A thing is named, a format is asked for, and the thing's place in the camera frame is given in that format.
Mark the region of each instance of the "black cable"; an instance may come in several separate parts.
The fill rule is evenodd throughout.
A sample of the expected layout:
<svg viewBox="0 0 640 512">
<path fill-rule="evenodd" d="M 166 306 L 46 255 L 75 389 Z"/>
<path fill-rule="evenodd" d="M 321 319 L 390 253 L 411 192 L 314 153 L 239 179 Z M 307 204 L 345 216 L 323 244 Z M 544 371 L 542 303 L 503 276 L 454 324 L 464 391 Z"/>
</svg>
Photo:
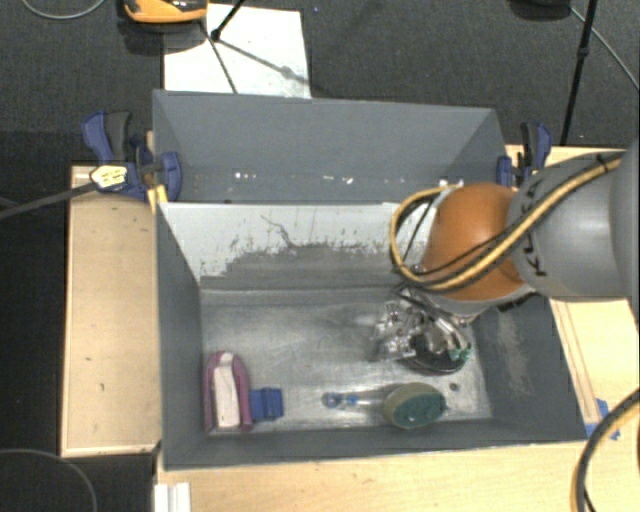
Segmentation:
<svg viewBox="0 0 640 512">
<path fill-rule="evenodd" d="M 227 14 L 225 19 L 222 20 L 222 23 L 220 23 L 220 25 L 218 25 L 218 28 L 216 28 L 215 30 L 211 31 L 211 39 L 213 41 L 219 41 L 220 40 L 220 36 L 222 35 L 222 31 L 224 30 L 224 27 L 226 27 L 227 23 L 229 23 L 233 19 L 233 17 L 236 15 L 236 13 L 240 9 L 240 7 L 242 7 L 242 4 L 245 1 L 246 0 L 237 0 L 237 2 L 234 4 L 234 6 L 229 11 L 229 14 Z"/>
<path fill-rule="evenodd" d="M 2 206 L 3 208 L 12 208 L 14 206 L 18 206 L 19 204 L 20 203 L 16 203 L 11 199 L 7 199 L 6 197 L 0 196 L 0 206 Z"/>
<path fill-rule="evenodd" d="M 8 219 L 9 217 L 13 217 L 14 215 L 18 215 L 20 213 L 27 213 L 32 210 L 37 210 L 38 208 L 42 208 L 43 206 L 49 206 L 51 204 L 59 203 L 61 201 L 67 201 L 69 199 L 73 199 L 74 197 L 78 197 L 78 196 L 87 194 L 88 192 L 92 192 L 95 189 L 96 189 L 96 186 L 93 184 L 93 182 L 86 183 L 79 187 L 72 188 L 71 190 L 65 190 L 64 192 L 59 192 L 58 194 L 43 197 L 41 199 L 36 199 L 35 201 L 31 201 L 29 203 L 7 208 L 6 210 L 0 211 L 0 221 L 4 219 Z"/>
<path fill-rule="evenodd" d="M 580 460 L 578 461 L 577 474 L 575 478 L 574 497 L 578 506 L 578 512 L 584 512 L 587 499 L 585 480 L 587 477 L 587 469 L 589 461 L 596 451 L 600 441 L 606 436 L 613 424 L 618 421 L 634 404 L 640 401 L 640 389 L 636 389 L 627 398 L 620 402 L 595 428 L 591 437 L 587 441 Z"/>
<path fill-rule="evenodd" d="M 580 38 L 580 46 L 578 47 L 578 58 L 576 59 L 576 68 L 573 72 L 573 83 L 571 84 L 571 93 L 569 94 L 569 102 L 564 115 L 564 125 L 562 127 L 562 135 L 560 136 L 560 145 L 567 144 L 569 137 L 569 128 L 571 128 L 571 118 L 573 117 L 573 109 L 576 106 L 576 98 L 578 97 L 578 89 L 580 88 L 580 79 L 582 78 L 582 68 L 584 60 L 589 55 L 589 39 L 591 38 L 591 28 L 593 27 L 593 19 L 596 16 L 598 0 L 589 0 L 587 6 L 587 15 L 582 29 L 582 37 Z"/>
<path fill-rule="evenodd" d="M 91 497 L 91 510 L 93 512 L 98 512 L 98 497 L 96 495 L 96 490 L 93 487 L 91 480 L 89 480 L 89 477 L 87 476 L 87 474 L 84 471 L 82 471 L 82 469 L 80 469 L 80 467 L 77 464 L 74 464 L 70 460 L 63 459 L 62 457 L 59 457 L 53 453 L 44 452 L 42 450 L 32 450 L 30 448 L 15 448 L 15 449 L 0 450 L 0 457 L 4 457 L 7 455 L 35 455 L 38 457 L 51 459 L 54 462 L 60 464 L 61 467 L 66 466 L 70 468 L 74 473 L 76 473 L 80 477 L 82 482 L 86 485 L 87 491 L 89 491 L 89 495 Z"/>
<path fill-rule="evenodd" d="M 404 256 L 402 256 L 403 260 L 407 259 L 407 256 L 409 255 L 409 251 L 411 250 L 411 247 L 413 247 L 413 242 L 416 239 L 416 236 L 418 235 L 418 230 L 420 229 L 420 226 L 422 226 L 422 223 L 424 222 L 424 219 L 427 218 L 427 215 L 429 214 L 429 210 L 431 210 L 431 206 L 433 205 L 433 201 L 431 199 L 429 199 L 427 207 L 424 209 L 424 212 L 422 212 L 422 215 L 420 216 L 420 219 L 418 220 L 415 229 L 413 230 L 413 233 L 411 234 L 411 238 L 409 239 L 409 243 L 407 244 L 407 248 L 404 251 Z"/>
<path fill-rule="evenodd" d="M 584 502 L 586 503 L 589 512 L 596 512 L 596 508 L 593 506 L 593 503 L 591 503 L 591 498 L 589 497 L 589 493 L 586 488 L 584 490 Z"/>
<path fill-rule="evenodd" d="M 573 7 L 571 7 L 570 9 L 576 18 L 578 18 L 582 23 L 586 23 L 586 20 L 582 14 L 576 11 Z M 595 36 L 595 38 L 598 41 L 600 41 L 602 46 L 604 46 L 605 49 L 609 52 L 609 55 L 611 55 L 613 60 L 615 60 L 618 66 L 620 66 L 620 69 L 622 69 L 622 72 L 625 75 L 627 75 L 627 78 L 631 81 L 636 91 L 640 92 L 640 85 L 638 85 L 638 82 L 634 78 L 633 74 L 631 73 L 627 65 L 622 61 L 620 56 L 616 53 L 616 51 L 612 48 L 612 46 L 605 40 L 604 37 L 602 37 L 602 34 L 600 34 L 600 32 L 598 32 L 595 28 L 591 27 L 591 31 L 593 32 L 593 35 Z"/>
<path fill-rule="evenodd" d="M 214 40 L 211 38 L 211 36 L 207 32 L 207 27 L 205 26 L 205 20 L 204 19 L 200 20 L 200 23 L 198 23 L 198 25 L 200 26 L 200 30 L 204 34 L 204 37 L 206 37 L 207 41 L 209 41 L 209 44 L 211 45 L 211 48 L 213 48 L 213 53 L 216 54 L 216 58 L 218 59 L 218 63 L 220 64 L 220 67 L 222 68 L 222 72 L 224 73 L 224 76 L 227 79 L 227 82 L 229 83 L 229 87 L 231 87 L 231 92 L 233 92 L 233 94 L 238 94 L 238 89 L 236 89 L 236 86 L 233 83 L 233 80 L 231 78 L 231 74 L 229 73 L 229 70 L 227 69 L 227 66 L 225 65 L 224 61 L 222 60 L 222 56 L 220 55 L 220 52 L 218 51 L 218 48 L 216 48 L 216 43 L 214 42 Z"/>
<path fill-rule="evenodd" d="M 410 295 L 405 295 L 404 293 L 402 293 L 402 290 L 407 290 L 409 292 Z M 455 323 L 452 315 L 450 313 L 447 313 L 446 311 L 434 306 L 433 304 L 426 302 L 424 300 L 420 300 L 420 299 L 416 299 L 413 295 L 411 295 L 412 291 L 409 287 L 406 286 L 406 284 L 402 283 L 399 286 L 396 286 L 395 288 L 393 288 L 391 290 L 391 294 L 394 295 L 395 297 L 398 297 L 399 299 L 405 300 L 407 301 L 409 304 L 416 306 L 422 310 L 425 310 L 426 312 L 429 313 L 429 317 L 432 320 L 436 320 L 437 318 L 444 318 L 445 320 L 449 321 L 450 323 Z"/>
<path fill-rule="evenodd" d="M 425 197 L 422 199 L 418 199 L 417 201 L 415 201 L 414 203 L 411 203 L 409 206 L 407 206 L 407 208 L 405 209 L 405 211 L 402 212 L 402 215 L 400 215 L 400 217 L 398 218 L 398 230 L 400 229 L 400 226 L 402 225 L 402 223 L 407 220 L 411 214 L 413 212 L 415 212 L 418 208 L 420 208 L 423 204 L 434 201 L 435 199 L 437 199 L 438 197 L 440 197 L 440 194 L 438 194 L 435 197 Z"/>
<path fill-rule="evenodd" d="M 618 156 L 610 157 L 611 160 L 615 160 L 615 159 L 618 159 L 618 158 L 619 158 Z M 605 169 L 607 169 L 607 160 L 604 160 L 600 155 L 598 155 L 596 157 L 596 160 L 598 162 L 598 165 L 603 165 L 605 167 Z M 574 173 L 571 176 L 567 177 L 562 182 L 558 183 L 555 187 L 553 187 L 552 189 L 547 191 L 543 196 L 541 196 L 538 199 L 538 201 L 536 201 L 536 203 L 532 204 L 531 205 L 531 209 L 535 208 L 535 206 L 537 204 L 540 204 L 541 202 L 545 201 L 558 188 L 560 188 L 560 187 L 564 186 L 565 184 L 573 181 L 575 178 L 579 177 L 582 173 L 584 173 L 585 171 L 588 171 L 588 170 L 590 170 L 592 168 L 593 168 L 593 166 L 589 166 L 589 167 L 587 167 L 585 169 L 582 169 L 579 172 Z M 551 213 L 553 210 L 555 210 L 558 207 L 558 205 L 560 205 L 561 203 L 562 203 L 562 200 L 560 200 L 557 203 L 555 203 L 554 205 L 552 205 L 539 219 L 537 219 L 531 225 L 531 227 L 525 233 L 523 233 L 522 236 L 527 235 L 534 228 L 536 228 L 543 220 L 545 220 L 548 217 L 549 213 Z M 496 244 L 500 243 L 500 241 L 502 241 L 504 238 L 509 236 L 514 230 L 516 230 L 527 219 L 527 217 L 528 217 L 527 213 L 521 215 L 520 217 L 518 217 L 518 219 L 516 219 L 513 223 L 511 223 L 503 231 L 498 233 L 495 237 L 493 237 L 493 238 L 491 238 L 489 240 L 486 240 L 482 244 L 478 244 L 478 245 L 472 247 L 466 253 L 458 256 L 454 260 L 449 261 L 448 263 L 442 265 L 441 267 L 438 267 L 436 269 L 432 269 L 432 270 L 429 270 L 429 271 L 426 271 L 426 272 L 416 272 L 415 275 L 424 276 L 424 275 L 432 274 L 434 272 L 438 272 L 439 270 L 442 270 L 443 268 L 451 266 L 456 261 L 459 261 L 460 259 L 464 258 L 465 256 L 468 256 L 470 253 L 476 251 L 478 248 L 481 248 L 483 245 L 488 245 L 488 244 L 491 243 L 491 245 L 489 247 L 487 247 L 484 251 L 482 251 L 480 254 L 478 254 L 471 261 L 467 262 L 465 265 L 463 265 L 459 269 L 456 269 L 456 271 L 454 273 L 451 273 L 451 274 L 449 274 L 449 275 L 447 275 L 445 277 L 434 279 L 432 281 L 427 281 L 427 282 L 424 282 L 424 283 L 415 283 L 415 282 L 412 281 L 411 282 L 412 285 L 415 286 L 416 288 L 424 288 L 425 291 L 428 291 L 429 293 L 447 294 L 447 293 L 450 293 L 450 292 L 453 292 L 453 291 L 457 291 L 457 290 L 466 288 L 467 286 L 477 282 L 478 280 L 482 279 L 486 274 L 491 272 L 496 266 L 500 265 L 500 263 L 502 263 L 515 250 L 517 244 L 516 243 L 512 244 L 511 247 L 509 247 L 507 250 L 505 250 L 505 252 L 502 255 L 500 255 L 488 268 L 486 268 L 482 272 L 479 272 L 478 275 L 474 276 L 473 278 L 468 279 L 464 283 L 462 283 L 462 284 L 460 284 L 458 286 L 447 288 L 446 290 L 431 290 L 431 289 L 429 289 L 430 286 L 433 286 L 433 285 L 439 284 L 441 282 L 444 282 L 444 281 L 450 279 L 452 276 L 460 274 L 460 273 L 466 271 L 467 269 L 471 268 L 472 266 L 474 266 L 476 263 L 478 263 L 478 261 L 480 261 L 482 258 L 484 258 L 491 250 L 493 250 L 493 248 L 495 247 Z"/>
<path fill-rule="evenodd" d="M 92 6 L 88 7 L 84 11 L 80 11 L 80 12 L 76 12 L 76 13 L 71 13 L 71 14 L 51 14 L 51 13 L 44 12 L 44 11 L 41 11 L 39 9 L 36 9 L 27 0 L 20 0 L 20 1 L 22 2 L 22 5 L 24 5 L 27 9 L 29 9 L 36 16 L 39 16 L 40 18 L 44 18 L 45 20 L 52 20 L 52 21 L 77 20 L 78 18 L 82 18 L 83 16 L 86 16 L 87 14 L 91 14 L 93 11 L 98 9 L 105 2 L 105 0 L 97 0 Z"/>
</svg>

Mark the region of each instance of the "green round lid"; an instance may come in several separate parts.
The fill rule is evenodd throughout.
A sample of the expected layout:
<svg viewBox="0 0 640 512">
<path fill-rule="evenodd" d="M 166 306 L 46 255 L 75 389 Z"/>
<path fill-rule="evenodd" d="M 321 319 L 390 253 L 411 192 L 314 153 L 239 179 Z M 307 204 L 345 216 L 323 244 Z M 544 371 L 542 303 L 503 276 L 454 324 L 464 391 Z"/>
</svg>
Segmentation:
<svg viewBox="0 0 640 512">
<path fill-rule="evenodd" d="M 385 398 L 385 419 L 399 428 L 411 429 L 434 422 L 447 409 L 444 395 L 422 382 L 405 384 Z"/>
</svg>

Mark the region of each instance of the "dust residue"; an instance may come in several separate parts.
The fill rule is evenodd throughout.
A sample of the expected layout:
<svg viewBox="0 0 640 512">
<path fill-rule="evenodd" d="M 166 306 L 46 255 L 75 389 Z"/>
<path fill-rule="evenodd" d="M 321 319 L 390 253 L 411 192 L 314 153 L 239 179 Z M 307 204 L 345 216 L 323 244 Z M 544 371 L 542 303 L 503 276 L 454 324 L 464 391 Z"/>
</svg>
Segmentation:
<svg viewBox="0 0 640 512">
<path fill-rule="evenodd" d="M 509 377 L 509 387 L 518 395 L 532 395 L 533 386 L 527 371 L 527 359 L 522 349 L 524 341 L 510 315 L 498 315 L 496 341 L 500 345 Z"/>
<path fill-rule="evenodd" d="M 271 242 L 270 247 L 258 249 L 252 247 L 238 247 L 235 239 L 230 249 L 235 249 L 235 254 L 227 261 L 227 274 L 231 267 L 249 267 L 273 269 L 303 269 L 321 270 L 328 272 L 331 269 L 349 269 L 350 272 L 358 272 L 363 268 L 387 268 L 391 270 L 391 261 L 386 252 L 383 241 L 354 242 L 349 240 L 326 239 L 320 242 L 294 242 L 284 225 L 271 221 L 262 216 L 280 238 L 281 243 Z"/>
</svg>

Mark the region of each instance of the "black floor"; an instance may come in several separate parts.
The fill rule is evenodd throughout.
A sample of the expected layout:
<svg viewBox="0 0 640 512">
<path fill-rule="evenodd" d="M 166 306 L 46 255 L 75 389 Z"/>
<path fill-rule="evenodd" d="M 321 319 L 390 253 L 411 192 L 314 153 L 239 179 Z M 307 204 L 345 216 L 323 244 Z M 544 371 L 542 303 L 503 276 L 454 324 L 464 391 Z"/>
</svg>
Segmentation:
<svg viewBox="0 0 640 512">
<path fill-rule="evenodd" d="M 32 0 L 39 8 L 69 10 L 91 3 Z M 95 110 L 129 110 L 136 131 L 151 128 L 161 40 L 124 22 L 119 3 L 107 0 L 85 18 L 58 23 L 36 18 L 18 0 L 0 2 L 0 197 L 21 202 L 66 187 L 73 162 L 91 157 L 79 125 Z M 586 11 L 585 0 L 572 4 Z M 525 120 L 542 121 L 560 136 L 581 34 L 575 17 L 524 21 L 506 0 L 247 5 L 302 10 L 314 96 L 488 106 L 507 142 L 519 142 Z M 637 0 L 599 2 L 595 27 L 636 80 L 639 25 Z M 637 134 L 638 94 L 592 40 L 569 143 L 626 147 Z M 0 449 L 57 451 L 65 213 L 59 205 L 0 222 Z M 101 511 L 136 511 L 149 507 L 151 463 L 148 456 L 109 457 L 81 467 Z M 16 486 L 46 474 L 45 465 L 34 455 L 0 454 L 0 510 L 38 510 L 35 502 L 20 508 Z M 68 468 L 57 468 L 57 478 L 71 478 Z M 36 498 L 65 488 L 55 479 L 38 481 Z M 70 480 L 74 485 L 80 484 Z M 86 506 L 82 492 L 70 495 L 77 503 L 56 508 L 50 501 L 42 510 Z"/>
</svg>

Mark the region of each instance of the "wooden board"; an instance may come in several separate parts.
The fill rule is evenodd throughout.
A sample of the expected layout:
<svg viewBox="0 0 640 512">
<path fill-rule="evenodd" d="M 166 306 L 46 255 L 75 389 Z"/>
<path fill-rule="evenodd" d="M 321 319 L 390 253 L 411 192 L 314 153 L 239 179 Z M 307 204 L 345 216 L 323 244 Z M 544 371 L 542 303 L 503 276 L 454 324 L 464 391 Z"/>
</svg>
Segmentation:
<svg viewBox="0 0 640 512">
<path fill-rule="evenodd" d="M 554 150 L 549 162 L 577 151 L 584 150 Z M 86 173 L 74 169 L 74 184 L 86 180 Z M 149 451 L 160 439 L 151 233 L 151 213 L 142 203 L 97 194 L 72 202 L 64 456 Z M 597 415 L 594 396 L 613 406 L 638 386 L 638 334 L 625 302 L 552 301 L 552 308 L 585 410 L 591 407 Z M 633 455 L 637 428 L 636 416 L 593 461 L 588 485 L 599 512 L 633 510 L 640 502 Z M 158 481 L 190 482 L 194 512 L 569 510 L 571 474 L 582 447 L 565 443 L 169 473 L 160 463 Z"/>
<path fill-rule="evenodd" d="M 74 168 L 72 184 L 88 180 Z M 91 193 L 70 206 L 62 456 L 151 451 L 161 437 L 148 205 Z"/>
</svg>

